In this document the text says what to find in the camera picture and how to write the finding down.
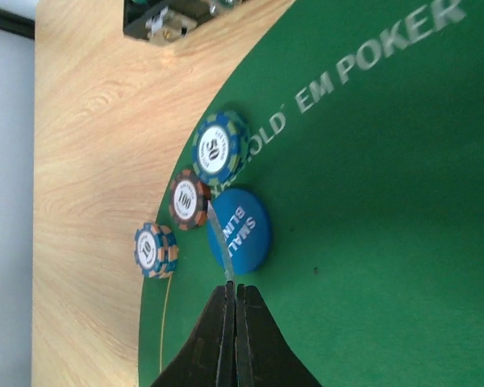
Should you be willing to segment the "red chip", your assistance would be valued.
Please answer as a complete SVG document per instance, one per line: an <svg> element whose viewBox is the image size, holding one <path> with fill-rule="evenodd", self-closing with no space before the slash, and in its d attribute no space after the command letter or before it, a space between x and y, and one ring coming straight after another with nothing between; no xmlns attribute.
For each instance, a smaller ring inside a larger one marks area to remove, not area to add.
<svg viewBox="0 0 484 387"><path fill-rule="evenodd" d="M193 230L207 221L210 200L210 187L192 169L183 169L170 183L169 213L183 231Z"/></svg>

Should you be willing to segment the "black aluminium frame post left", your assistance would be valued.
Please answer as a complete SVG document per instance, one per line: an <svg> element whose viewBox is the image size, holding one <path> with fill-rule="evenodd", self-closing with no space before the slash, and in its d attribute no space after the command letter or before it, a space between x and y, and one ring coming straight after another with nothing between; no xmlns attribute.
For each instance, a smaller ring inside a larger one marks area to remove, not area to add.
<svg viewBox="0 0 484 387"><path fill-rule="evenodd" d="M34 40L35 21L0 9L0 31Z"/></svg>

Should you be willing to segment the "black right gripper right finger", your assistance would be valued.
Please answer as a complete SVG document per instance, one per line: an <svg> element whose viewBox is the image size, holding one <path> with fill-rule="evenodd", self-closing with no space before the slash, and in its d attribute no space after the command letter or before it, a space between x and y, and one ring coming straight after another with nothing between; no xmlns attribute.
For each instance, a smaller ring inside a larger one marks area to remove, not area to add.
<svg viewBox="0 0 484 387"><path fill-rule="evenodd" d="M319 386L286 342L260 291L236 291L236 378L238 386Z"/></svg>

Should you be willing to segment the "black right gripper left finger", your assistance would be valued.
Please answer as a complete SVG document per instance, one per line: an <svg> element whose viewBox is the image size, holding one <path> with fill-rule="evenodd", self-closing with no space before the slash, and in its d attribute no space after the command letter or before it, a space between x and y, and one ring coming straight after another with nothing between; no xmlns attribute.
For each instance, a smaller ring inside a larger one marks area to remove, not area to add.
<svg viewBox="0 0 484 387"><path fill-rule="evenodd" d="M234 285L214 288L189 338L154 386L234 385Z"/></svg>

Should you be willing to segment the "single blue patterned card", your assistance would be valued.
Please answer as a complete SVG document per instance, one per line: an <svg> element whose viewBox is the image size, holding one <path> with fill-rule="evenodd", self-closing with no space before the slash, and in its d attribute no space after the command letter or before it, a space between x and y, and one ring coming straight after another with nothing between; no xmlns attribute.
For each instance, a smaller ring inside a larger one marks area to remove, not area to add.
<svg viewBox="0 0 484 387"><path fill-rule="evenodd" d="M223 262L223 272L227 282L236 283L235 271L233 268L232 258L230 257L227 242L223 236L223 228L220 225L219 218L215 212L212 201L208 202L207 217L211 223L211 228L215 234L215 239L219 245L221 258Z"/></svg>

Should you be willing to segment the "black poker chip case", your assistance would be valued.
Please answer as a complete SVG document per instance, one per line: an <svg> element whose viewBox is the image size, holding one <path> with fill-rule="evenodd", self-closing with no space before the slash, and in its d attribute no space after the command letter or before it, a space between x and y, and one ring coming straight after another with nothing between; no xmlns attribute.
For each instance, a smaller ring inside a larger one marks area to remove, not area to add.
<svg viewBox="0 0 484 387"><path fill-rule="evenodd" d="M243 3L242 0L127 0L123 3L123 34L164 47L233 12Z"/></svg>

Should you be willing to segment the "round green poker mat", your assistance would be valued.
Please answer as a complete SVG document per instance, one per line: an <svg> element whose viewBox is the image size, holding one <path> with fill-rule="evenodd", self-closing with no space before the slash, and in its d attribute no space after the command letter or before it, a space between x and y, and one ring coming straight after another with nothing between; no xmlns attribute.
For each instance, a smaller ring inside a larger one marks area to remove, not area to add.
<svg viewBox="0 0 484 387"><path fill-rule="evenodd" d="M484 1L297 1L208 113L252 126L261 291L323 386L484 386Z"/></svg>

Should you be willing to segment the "grey chips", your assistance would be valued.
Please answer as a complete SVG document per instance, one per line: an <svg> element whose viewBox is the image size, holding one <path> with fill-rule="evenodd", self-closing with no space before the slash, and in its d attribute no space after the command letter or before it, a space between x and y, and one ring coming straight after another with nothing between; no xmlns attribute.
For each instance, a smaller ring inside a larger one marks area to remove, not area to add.
<svg viewBox="0 0 484 387"><path fill-rule="evenodd" d="M177 268L178 245L168 226L145 223L135 233L134 260L145 277L168 278Z"/></svg>

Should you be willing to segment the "blue small blind button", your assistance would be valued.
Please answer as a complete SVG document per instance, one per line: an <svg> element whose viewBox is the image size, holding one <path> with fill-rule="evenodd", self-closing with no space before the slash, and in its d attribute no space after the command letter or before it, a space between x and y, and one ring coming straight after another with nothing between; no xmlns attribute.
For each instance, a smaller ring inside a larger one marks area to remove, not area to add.
<svg viewBox="0 0 484 387"><path fill-rule="evenodd" d="M241 276L258 270L269 255L272 241L271 221L263 201L245 189L231 188L213 201L213 207L234 273Z"/></svg>

